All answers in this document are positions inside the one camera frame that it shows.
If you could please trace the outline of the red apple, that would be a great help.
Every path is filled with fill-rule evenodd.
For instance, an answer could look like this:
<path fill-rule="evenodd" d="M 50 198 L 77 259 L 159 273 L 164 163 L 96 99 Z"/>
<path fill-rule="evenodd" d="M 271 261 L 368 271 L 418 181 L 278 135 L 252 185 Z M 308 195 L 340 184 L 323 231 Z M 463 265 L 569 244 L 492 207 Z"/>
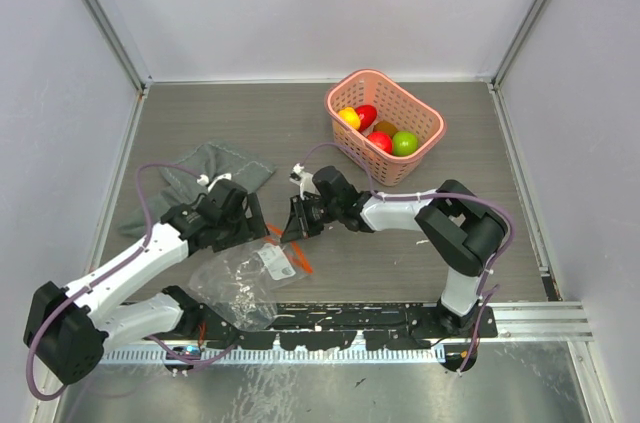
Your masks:
<path fill-rule="evenodd" d="M 392 138 L 388 134 L 381 131 L 374 131 L 367 136 L 367 140 L 381 151 L 387 154 L 393 153 Z"/>

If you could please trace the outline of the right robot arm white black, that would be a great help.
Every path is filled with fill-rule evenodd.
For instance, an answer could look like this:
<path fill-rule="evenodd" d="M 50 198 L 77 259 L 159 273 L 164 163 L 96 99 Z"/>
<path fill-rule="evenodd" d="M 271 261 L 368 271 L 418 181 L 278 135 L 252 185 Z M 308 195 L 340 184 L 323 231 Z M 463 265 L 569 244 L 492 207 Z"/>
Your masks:
<path fill-rule="evenodd" d="M 437 318 L 444 333 L 459 337 L 479 319 L 481 291 L 497 257 L 511 244 L 510 216 L 457 180 L 412 194 L 359 191 L 335 167 L 315 173 L 297 164 L 283 243 L 309 239 L 338 222 L 352 232 L 407 230 L 423 233 L 448 266 Z"/>

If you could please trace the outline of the yellow pear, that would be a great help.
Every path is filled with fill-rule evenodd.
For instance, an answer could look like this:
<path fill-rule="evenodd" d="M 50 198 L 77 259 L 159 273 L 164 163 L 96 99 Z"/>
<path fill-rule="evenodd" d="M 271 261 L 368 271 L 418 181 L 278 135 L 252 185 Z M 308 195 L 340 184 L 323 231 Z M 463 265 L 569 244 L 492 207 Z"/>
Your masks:
<path fill-rule="evenodd" d="M 353 107 L 346 107 L 338 112 L 340 118 L 351 128 L 358 131 L 361 126 L 361 119 Z"/>

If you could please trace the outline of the clear zip bag orange zipper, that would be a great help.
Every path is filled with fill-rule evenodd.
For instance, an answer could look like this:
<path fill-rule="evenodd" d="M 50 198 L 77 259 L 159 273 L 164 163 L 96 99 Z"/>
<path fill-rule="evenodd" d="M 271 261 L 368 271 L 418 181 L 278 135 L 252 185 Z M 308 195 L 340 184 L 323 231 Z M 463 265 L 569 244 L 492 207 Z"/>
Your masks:
<path fill-rule="evenodd" d="M 282 230 L 214 254 L 192 274 L 195 297 L 241 331 L 261 331 L 278 316 L 275 291 L 313 273 L 296 243 L 281 241 Z"/>

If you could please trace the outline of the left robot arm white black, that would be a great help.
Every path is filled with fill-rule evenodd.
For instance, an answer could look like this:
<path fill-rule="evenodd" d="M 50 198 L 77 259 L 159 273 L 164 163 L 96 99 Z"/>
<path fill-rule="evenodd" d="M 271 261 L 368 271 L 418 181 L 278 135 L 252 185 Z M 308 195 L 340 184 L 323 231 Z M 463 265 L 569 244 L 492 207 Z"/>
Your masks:
<path fill-rule="evenodd" d="M 201 250 L 221 252 L 268 234 L 257 194 L 218 180 L 194 202 L 171 207 L 139 242 L 97 270 L 63 287 L 42 285 L 25 328 L 28 361 L 42 362 L 68 386 L 121 346 L 161 333 L 191 338 L 202 309 L 180 287 L 135 304 L 129 297 Z"/>

